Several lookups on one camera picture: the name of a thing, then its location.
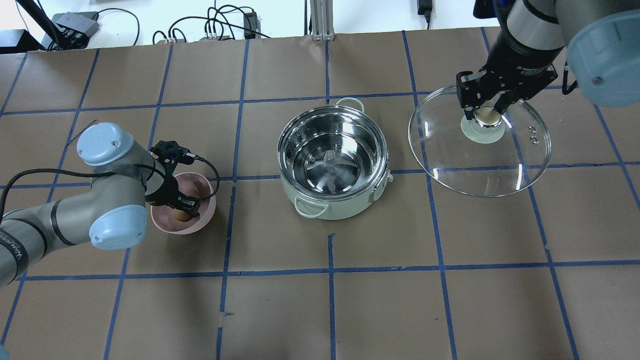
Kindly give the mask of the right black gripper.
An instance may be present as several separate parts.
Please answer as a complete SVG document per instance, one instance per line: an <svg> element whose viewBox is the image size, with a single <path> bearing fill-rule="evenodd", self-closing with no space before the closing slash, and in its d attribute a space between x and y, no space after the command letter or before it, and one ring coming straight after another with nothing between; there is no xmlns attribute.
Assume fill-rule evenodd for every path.
<svg viewBox="0 0 640 360"><path fill-rule="evenodd" d="M455 76L456 95L466 120L472 121L477 109L493 99L493 126L503 123L511 105L529 100L558 77L556 71L547 70L558 55L557 48L531 48L509 30L501 30L482 71L460 71Z"/></svg>

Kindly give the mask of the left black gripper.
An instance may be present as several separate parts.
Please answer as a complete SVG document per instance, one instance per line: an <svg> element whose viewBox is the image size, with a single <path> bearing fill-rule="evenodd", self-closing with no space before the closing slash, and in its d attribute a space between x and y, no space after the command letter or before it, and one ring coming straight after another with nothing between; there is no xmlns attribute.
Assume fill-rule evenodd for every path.
<svg viewBox="0 0 640 360"><path fill-rule="evenodd" d="M163 174L160 176L160 187L146 195L146 202L153 207L169 206L181 210L181 221L198 218L200 201L183 194L178 180L173 176L178 164L190 166L194 163L192 152L176 141L158 141L150 148L150 152L162 166Z"/></svg>

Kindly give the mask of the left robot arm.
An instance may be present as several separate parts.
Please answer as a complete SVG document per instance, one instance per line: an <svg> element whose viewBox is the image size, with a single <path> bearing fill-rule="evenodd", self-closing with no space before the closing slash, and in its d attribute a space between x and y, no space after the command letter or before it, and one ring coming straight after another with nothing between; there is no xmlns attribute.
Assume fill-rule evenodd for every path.
<svg viewBox="0 0 640 360"><path fill-rule="evenodd" d="M121 126L103 122L78 137L77 153L91 173L57 168L41 173L89 178L87 193L2 213L2 286L60 249L87 242L105 250L137 246L147 234L147 205L198 215L201 198L181 192L173 172L178 164L201 158L176 142L160 141L146 150Z"/></svg>

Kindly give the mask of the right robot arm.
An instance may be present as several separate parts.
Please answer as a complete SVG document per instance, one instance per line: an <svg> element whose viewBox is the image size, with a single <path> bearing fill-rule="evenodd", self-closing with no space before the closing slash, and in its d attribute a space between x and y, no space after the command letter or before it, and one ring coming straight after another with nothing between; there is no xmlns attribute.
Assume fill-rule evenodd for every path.
<svg viewBox="0 0 640 360"><path fill-rule="evenodd" d="M539 94L558 77L566 51L574 83L592 104L620 108L639 102L637 0L476 0L473 15L495 18L500 33L478 71L456 76L468 121L494 127L510 105Z"/></svg>

